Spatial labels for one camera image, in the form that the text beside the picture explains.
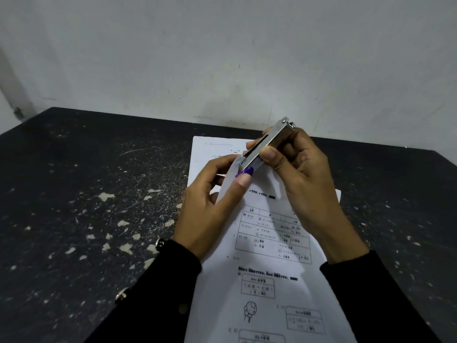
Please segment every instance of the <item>white wall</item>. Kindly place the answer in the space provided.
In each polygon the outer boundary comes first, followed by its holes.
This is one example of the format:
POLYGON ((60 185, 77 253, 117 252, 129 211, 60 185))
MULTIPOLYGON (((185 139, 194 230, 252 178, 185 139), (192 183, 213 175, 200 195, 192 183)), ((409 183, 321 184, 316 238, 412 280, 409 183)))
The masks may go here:
POLYGON ((13 109, 0 90, 0 134, 19 124, 20 121, 14 116, 13 109))
POLYGON ((457 0, 0 0, 0 47, 61 106, 436 149, 457 163, 457 0))

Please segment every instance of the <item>cartoon face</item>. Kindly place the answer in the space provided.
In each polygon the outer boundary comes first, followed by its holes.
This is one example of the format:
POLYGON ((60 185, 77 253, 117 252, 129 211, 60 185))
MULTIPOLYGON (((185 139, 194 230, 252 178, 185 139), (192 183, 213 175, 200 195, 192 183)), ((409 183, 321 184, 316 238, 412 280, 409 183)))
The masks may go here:
POLYGON ((245 307, 246 311, 248 312, 248 314, 250 315, 254 315, 256 312, 257 312, 257 306, 254 302, 252 301, 249 301, 247 304, 246 304, 246 307, 245 307))

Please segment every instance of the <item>black table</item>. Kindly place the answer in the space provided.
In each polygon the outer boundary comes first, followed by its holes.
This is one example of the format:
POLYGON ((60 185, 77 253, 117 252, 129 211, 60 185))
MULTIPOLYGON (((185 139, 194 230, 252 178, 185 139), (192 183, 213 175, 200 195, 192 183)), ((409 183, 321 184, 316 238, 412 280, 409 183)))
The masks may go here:
MULTIPOLYGON (((1 135, 1 340, 86 338, 153 257, 148 245, 172 236, 192 137, 259 134, 51 108, 1 135)), ((314 140, 357 231, 438 336, 457 340, 457 167, 429 150, 314 140)))

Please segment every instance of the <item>printed worksheet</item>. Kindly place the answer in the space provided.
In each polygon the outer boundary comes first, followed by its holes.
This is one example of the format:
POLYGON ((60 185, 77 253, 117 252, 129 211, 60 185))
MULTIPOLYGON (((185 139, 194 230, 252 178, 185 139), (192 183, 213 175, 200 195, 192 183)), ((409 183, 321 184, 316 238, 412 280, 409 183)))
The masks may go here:
MULTIPOLYGON (((189 184, 208 160, 241 154, 246 141, 194 137, 189 184)), ((230 168, 218 199, 242 160, 230 168)), ((185 342, 355 342, 319 271, 324 262, 317 241, 292 211, 281 180, 261 166, 203 262, 185 342)))

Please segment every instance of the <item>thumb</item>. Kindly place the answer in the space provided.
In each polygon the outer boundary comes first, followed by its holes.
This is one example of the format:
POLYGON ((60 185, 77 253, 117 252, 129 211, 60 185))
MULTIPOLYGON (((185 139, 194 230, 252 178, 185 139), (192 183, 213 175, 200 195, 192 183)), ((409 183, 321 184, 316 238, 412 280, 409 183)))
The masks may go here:
POLYGON ((260 150, 259 155, 267 165, 276 171, 286 187, 291 179, 298 174, 289 160, 276 148, 267 145, 260 150))
POLYGON ((251 175, 241 173, 235 178, 221 200, 216 203, 217 209, 224 219, 228 218, 236 205, 241 201, 246 190, 252 183, 251 175))

